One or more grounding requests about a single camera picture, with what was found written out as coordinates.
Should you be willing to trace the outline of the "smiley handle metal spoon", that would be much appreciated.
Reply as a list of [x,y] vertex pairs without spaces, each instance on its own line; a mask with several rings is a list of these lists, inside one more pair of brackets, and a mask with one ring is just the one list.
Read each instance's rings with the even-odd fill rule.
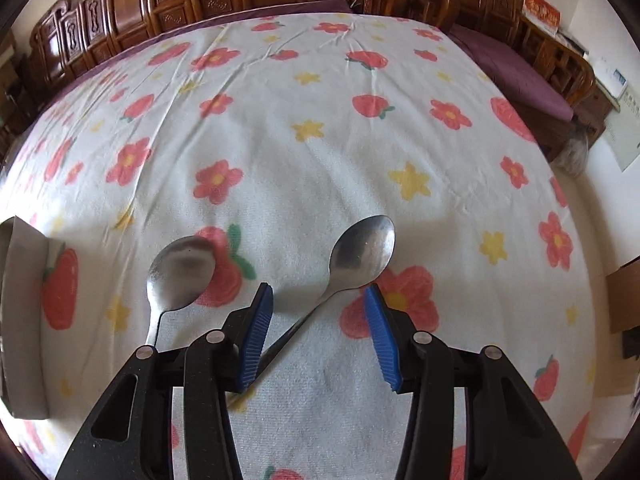
[[200,236],[178,238],[156,255],[145,281],[150,305],[148,346],[157,343],[163,314],[193,304],[206,291],[215,268],[213,245]]

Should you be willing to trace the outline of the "small metal spoon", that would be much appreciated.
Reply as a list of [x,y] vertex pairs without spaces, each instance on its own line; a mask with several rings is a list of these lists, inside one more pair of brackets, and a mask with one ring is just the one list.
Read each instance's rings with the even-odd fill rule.
[[329,279],[317,304],[260,357],[257,376],[260,376],[283,350],[297,331],[322,304],[339,292],[360,289],[374,282],[392,260],[396,244],[393,220],[385,214],[376,214],[350,226],[335,242],[329,260]]

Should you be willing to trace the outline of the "floral strawberry tablecloth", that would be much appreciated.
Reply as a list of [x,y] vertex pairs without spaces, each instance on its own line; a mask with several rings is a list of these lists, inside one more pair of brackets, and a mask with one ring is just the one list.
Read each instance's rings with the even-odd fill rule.
[[361,292],[317,304],[338,237],[392,218],[387,304],[453,347],[506,356],[570,454],[582,447],[594,319],[570,208],[534,137],[448,37],[406,18],[267,16],[182,32],[87,77],[36,120],[3,218],[54,241],[44,271],[50,415],[1,419],[48,478],[145,340],[145,275],[198,234],[217,267],[163,318],[185,346],[274,290],[271,338],[307,323],[230,418],[247,479],[390,479],[410,400],[383,380]]

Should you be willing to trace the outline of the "stainless steel rectangular tray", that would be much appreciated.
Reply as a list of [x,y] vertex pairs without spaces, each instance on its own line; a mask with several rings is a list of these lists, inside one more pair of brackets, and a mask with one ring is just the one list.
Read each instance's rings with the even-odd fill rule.
[[18,217],[1,223],[1,399],[19,419],[49,417],[41,357],[46,236]]

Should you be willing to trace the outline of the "grey furry pet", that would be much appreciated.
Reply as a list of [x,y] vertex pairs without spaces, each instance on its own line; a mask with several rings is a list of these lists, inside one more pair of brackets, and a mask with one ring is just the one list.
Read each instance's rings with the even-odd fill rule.
[[583,131],[575,131],[566,140],[560,154],[552,160],[551,167],[564,171],[572,178],[584,173],[589,156],[589,138]]

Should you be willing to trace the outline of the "red printed card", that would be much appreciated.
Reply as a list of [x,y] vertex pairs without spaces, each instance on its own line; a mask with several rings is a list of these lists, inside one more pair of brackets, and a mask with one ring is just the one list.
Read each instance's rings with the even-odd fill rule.
[[559,30],[561,12],[546,0],[523,0],[522,14],[551,36]]

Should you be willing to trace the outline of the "white wall panel box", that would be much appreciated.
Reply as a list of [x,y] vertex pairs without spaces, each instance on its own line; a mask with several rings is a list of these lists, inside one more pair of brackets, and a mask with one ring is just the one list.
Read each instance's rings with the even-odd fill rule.
[[639,156],[639,95],[628,87],[618,100],[619,110],[605,119],[604,136],[612,148],[617,165],[625,171]]

